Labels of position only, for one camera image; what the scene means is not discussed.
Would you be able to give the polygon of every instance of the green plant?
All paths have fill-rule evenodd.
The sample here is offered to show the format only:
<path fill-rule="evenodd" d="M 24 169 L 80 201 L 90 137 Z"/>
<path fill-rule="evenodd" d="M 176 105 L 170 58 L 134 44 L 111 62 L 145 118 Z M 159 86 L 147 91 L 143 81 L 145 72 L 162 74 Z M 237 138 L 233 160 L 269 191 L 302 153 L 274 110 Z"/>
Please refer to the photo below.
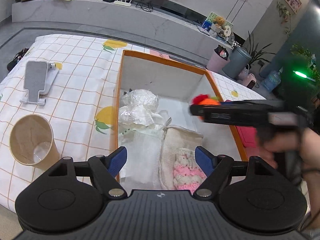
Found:
<path fill-rule="evenodd" d="M 293 44 L 290 52 L 292 55 L 305 57 L 308 62 L 308 65 L 305 68 L 305 74 L 315 79 L 317 83 L 320 82 L 320 73 L 317 71 L 315 65 L 312 62 L 313 54 L 309 51 L 309 49 L 305 49 L 303 46 L 298 44 Z"/>
<path fill-rule="evenodd" d="M 265 55 L 265 54 L 276 54 L 276 53 L 273 53 L 273 52 L 266 52 L 264 51 L 265 48 L 269 47 L 272 43 L 264 46 L 262 49 L 260 49 L 259 51 L 258 50 L 258 45 L 259 43 L 257 43 L 256 45 L 254 44 L 254 36 L 253 36 L 253 33 L 250 34 L 249 33 L 249 46 L 250 46 L 250 49 L 248 51 L 248 53 L 250 54 L 251 56 L 251 60 L 249 62 L 249 65 L 252 65 L 255 61 L 258 61 L 258 60 L 263 60 L 263 61 L 266 61 L 268 63 L 270 63 L 269 60 L 263 58 L 262 56 Z"/>
<path fill-rule="evenodd" d="M 284 33 L 288 35 L 288 38 L 291 34 L 291 13 L 287 10 L 286 6 L 283 3 L 277 3 L 277 9 L 279 12 L 279 17 L 282 18 L 281 24 L 289 23 L 289 26 L 284 27 Z"/>

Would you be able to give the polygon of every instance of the cup rim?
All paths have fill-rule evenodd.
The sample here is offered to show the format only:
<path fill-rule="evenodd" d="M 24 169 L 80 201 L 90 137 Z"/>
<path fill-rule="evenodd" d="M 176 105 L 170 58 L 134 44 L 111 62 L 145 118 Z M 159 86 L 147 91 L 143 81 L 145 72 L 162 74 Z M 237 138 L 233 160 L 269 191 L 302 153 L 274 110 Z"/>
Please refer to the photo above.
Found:
<path fill-rule="evenodd" d="M 51 138 L 52 138 L 51 144 L 50 144 L 50 147 L 49 147 L 48 152 L 47 152 L 46 155 L 43 157 L 43 159 L 40 160 L 39 162 L 36 162 L 36 163 L 22 163 L 21 161 L 17 160 L 17 158 L 12 154 L 12 151 L 11 151 L 11 135 L 12 135 L 13 129 L 16 127 L 16 125 L 17 125 L 22 119 L 24 119 L 24 118 L 26 118 L 26 117 L 34 116 L 34 115 L 41 117 L 41 118 L 42 118 L 43 120 L 45 120 L 45 121 L 47 122 L 47 124 L 49 125 L 50 131 L 51 131 Z M 41 162 L 48 156 L 48 154 L 49 154 L 49 152 L 50 152 L 50 150 L 51 150 L 51 148 L 52 148 L 53 140 L 54 140 L 54 138 L 53 138 L 53 130 L 52 130 L 52 127 L 51 127 L 49 121 L 48 121 L 47 119 L 45 119 L 42 115 L 39 115 L 39 114 L 27 114 L 27 115 L 21 117 L 21 118 L 14 124 L 14 126 L 12 127 L 12 130 L 11 130 L 10 136 L 9 136 L 9 149 L 10 149 L 10 153 L 11 153 L 12 157 L 13 157 L 18 163 L 21 163 L 22 165 L 25 165 L 25 166 L 33 166 L 33 165 L 35 165 L 35 164 L 41 163 Z"/>

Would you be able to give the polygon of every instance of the white router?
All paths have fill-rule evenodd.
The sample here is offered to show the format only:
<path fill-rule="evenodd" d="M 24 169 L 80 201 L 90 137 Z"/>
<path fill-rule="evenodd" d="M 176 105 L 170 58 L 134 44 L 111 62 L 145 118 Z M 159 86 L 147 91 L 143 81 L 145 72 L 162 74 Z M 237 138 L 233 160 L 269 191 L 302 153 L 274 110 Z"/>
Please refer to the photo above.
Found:
<path fill-rule="evenodd" d="M 127 1 L 127 0 L 125 0 L 125 2 L 124 2 L 123 0 L 116 0 L 116 1 L 114 1 L 113 3 L 116 4 L 116 5 L 121 5 L 121 6 L 130 7 L 132 0 L 130 0 L 129 2 L 126 2 L 126 1 Z"/>

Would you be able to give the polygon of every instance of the pink and white knitted item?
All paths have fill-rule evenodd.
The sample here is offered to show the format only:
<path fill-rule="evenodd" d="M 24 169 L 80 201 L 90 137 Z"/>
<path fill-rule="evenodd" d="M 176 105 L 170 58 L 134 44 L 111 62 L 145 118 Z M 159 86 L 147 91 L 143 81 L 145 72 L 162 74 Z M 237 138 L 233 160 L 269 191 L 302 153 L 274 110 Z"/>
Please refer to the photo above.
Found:
<path fill-rule="evenodd" d="M 173 171 L 173 184 L 176 189 L 188 189 L 191 194 L 193 194 L 199 185 L 206 179 L 206 175 L 197 165 L 194 151 L 180 148 L 176 155 Z"/>

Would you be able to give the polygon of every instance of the green light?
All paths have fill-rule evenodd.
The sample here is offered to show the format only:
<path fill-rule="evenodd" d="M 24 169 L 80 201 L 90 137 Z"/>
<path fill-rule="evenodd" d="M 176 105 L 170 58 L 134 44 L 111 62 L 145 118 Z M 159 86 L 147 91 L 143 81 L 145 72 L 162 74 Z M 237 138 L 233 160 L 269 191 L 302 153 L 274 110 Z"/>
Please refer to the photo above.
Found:
<path fill-rule="evenodd" d="M 296 75 L 298 75 L 298 76 L 303 77 L 303 78 L 307 78 L 307 75 L 305 75 L 305 74 L 303 74 L 303 73 L 301 73 L 301 72 L 299 72 L 299 71 L 294 71 L 294 73 L 295 73 Z"/>

